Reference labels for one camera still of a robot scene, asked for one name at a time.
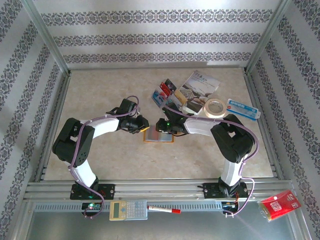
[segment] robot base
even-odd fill
[[[220,183],[218,182],[205,182],[202,184],[203,195],[205,199],[224,199],[226,195],[221,192]],[[244,182],[240,182],[240,185],[236,188],[236,192],[239,194],[239,198],[248,197],[247,185]],[[228,198],[235,198],[235,193],[228,196]]]
[[[99,184],[97,186],[97,192],[100,193],[105,200],[113,200],[115,196],[115,186],[114,184]],[[88,191],[83,186],[79,184],[73,184],[70,193],[71,200],[101,200],[101,198]]]

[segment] striped wall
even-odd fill
[[[19,0],[0,0],[0,240],[34,179],[62,72]]]
[[[320,1],[293,0],[252,71],[282,171],[320,239]]]
[[[37,0],[70,69],[245,67],[280,0]]]

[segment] damask pattern stripe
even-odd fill
[[[259,33],[155,33],[56,36],[58,47],[136,44],[256,44]]]
[[[5,104],[6,98],[10,93],[13,83],[16,81],[16,77],[20,72],[22,64],[25,62],[27,54],[38,34],[38,31],[32,21],[23,33],[21,40],[16,46],[12,58],[3,71],[0,77],[0,111],[2,106]]]
[[[25,116],[35,94],[38,82],[45,68],[47,60],[50,56],[50,51],[46,45],[44,45],[38,55],[36,63],[30,74],[30,77],[25,85],[25,89],[22,92],[21,99],[16,106],[16,111],[13,113],[13,118],[9,123],[6,135],[3,138],[3,143],[0,148],[0,180],[6,170],[6,165],[10,159],[13,147],[16,144],[16,140],[20,133],[22,123],[25,120]]]
[[[147,52],[64,55],[67,64],[247,61],[251,52]]]
[[[311,30],[320,41],[320,7],[315,0],[294,0],[294,4],[299,8],[300,13],[309,24]]]
[[[313,164],[315,168],[318,169],[318,174],[320,174],[320,143],[316,137],[316,133],[310,124],[310,120],[304,110],[304,106],[301,104],[299,96],[296,93],[295,86],[291,82],[290,76],[287,73],[285,65],[282,62],[272,40],[268,42],[265,50],[268,53],[276,75],[279,78],[286,99],[288,100],[292,113],[295,117],[295,121],[297,122],[302,134],[302,138],[305,141],[305,145],[308,147],[308,152],[311,155]]]
[[[14,214],[14,209],[17,206],[18,196],[21,193],[21,187],[25,180],[25,175],[29,167],[29,162],[34,153],[36,141],[40,132],[40,128],[44,121],[46,111],[50,102],[52,92],[54,90],[55,84],[57,82],[57,77],[60,72],[58,65],[55,63],[53,69],[50,73],[50,77],[47,81],[46,87],[44,89],[40,104],[38,106],[38,111],[34,117],[33,124],[31,126],[27,142],[23,149],[23,154],[19,160],[19,166],[16,169],[14,175],[14,181],[9,190],[9,195],[7,196],[7,201],[4,204],[4,211],[1,213],[0,218],[0,239],[5,239],[6,234],[9,230],[9,225]]]
[[[19,0],[7,0],[0,10],[0,43],[5,38],[11,24],[17,18],[18,13],[22,9],[22,4]]]
[[[89,11],[41,14],[47,26],[141,23],[266,23],[271,9]]]
[[[41,153],[40,153],[39,161],[38,161],[36,169],[34,171],[33,181],[36,181],[37,173],[38,173],[39,167],[40,167],[40,162],[42,161],[42,158],[43,158],[43,156],[45,154],[45,149],[46,149],[47,142],[48,142],[48,139],[49,139],[49,136],[50,136],[50,130],[53,127],[52,123],[54,122],[55,113],[56,113],[57,106],[58,106],[58,103],[59,103],[60,95],[61,95],[61,92],[63,90],[64,81],[65,81],[65,78],[61,81],[59,93],[57,94],[57,97],[56,97],[56,100],[55,100],[55,103],[54,103],[54,107],[53,107],[53,110],[52,110],[52,113],[51,113],[51,118],[50,118],[50,120],[48,121],[48,124],[47,124],[48,128],[45,131],[46,134],[45,134],[44,142],[43,142],[43,145],[42,145],[42,150],[41,150]]]
[[[301,195],[303,197],[303,202],[306,206],[306,210],[309,212],[309,218],[312,221],[313,226],[315,228],[315,234],[318,238],[320,238],[320,218],[319,218],[320,212],[319,212],[319,208],[317,207],[317,200],[313,196],[313,192],[310,189],[311,186],[310,186],[310,183],[308,182],[306,171],[302,167],[300,157],[297,154],[295,143],[291,137],[290,131],[288,130],[288,125],[286,123],[283,112],[280,108],[279,102],[276,97],[276,93],[274,92],[271,86],[269,76],[267,74],[267,71],[265,69],[265,66],[261,58],[258,60],[255,67],[260,76],[265,94],[267,96],[267,100],[270,104],[270,108],[273,113],[273,117],[277,124],[277,128],[281,134],[281,139],[282,139],[285,151],[287,152],[289,162],[291,163],[291,166],[293,169],[293,174],[296,177],[296,181],[298,183],[299,189],[301,191]]]
[[[277,161],[278,161],[278,163],[279,163],[279,165],[280,165],[280,169],[281,169],[283,178],[284,178],[284,179],[287,179],[287,178],[286,178],[286,174],[285,174],[285,172],[284,172],[284,167],[282,166],[281,161],[279,161],[279,160],[280,160],[279,154],[278,154],[278,151],[277,151],[277,148],[276,148],[275,141],[274,141],[274,139],[272,138],[272,135],[271,135],[271,129],[270,129],[270,127],[269,127],[267,115],[266,115],[266,113],[265,113],[264,107],[262,106],[261,100],[260,100],[260,98],[259,98],[259,94],[258,94],[258,91],[257,91],[257,87],[256,87],[255,82],[254,82],[254,77],[253,77],[252,74],[250,74],[250,76],[251,76],[251,79],[252,79],[252,82],[253,82],[253,85],[254,85],[254,88],[255,88],[255,91],[256,91],[256,95],[257,95],[257,97],[258,97],[258,99],[259,99],[259,103],[260,103],[259,109],[261,109],[261,112],[262,112],[263,117],[264,117],[264,119],[265,119],[266,127],[267,127],[267,129],[268,129],[268,131],[269,131],[269,133],[270,133],[270,138],[271,138],[272,146],[273,146],[273,149],[274,149],[274,153],[275,153],[276,158],[277,158]]]
[[[320,109],[320,74],[285,16],[281,19],[278,30]]]

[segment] perforated metal strip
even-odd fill
[[[180,209],[182,212],[215,212],[222,210],[220,201],[206,202],[148,202],[149,206],[161,208]],[[81,212],[82,202],[40,202],[35,207],[35,212]],[[106,202],[103,212],[109,212],[110,203]]]

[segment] masking tape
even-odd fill
[[[217,99],[217,98],[211,98],[208,101],[206,101],[205,105],[204,105],[204,113],[205,115],[210,118],[210,119],[219,119],[222,118],[226,111],[227,111],[227,107],[226,104],[224,102],[222,102],[221,100]]]

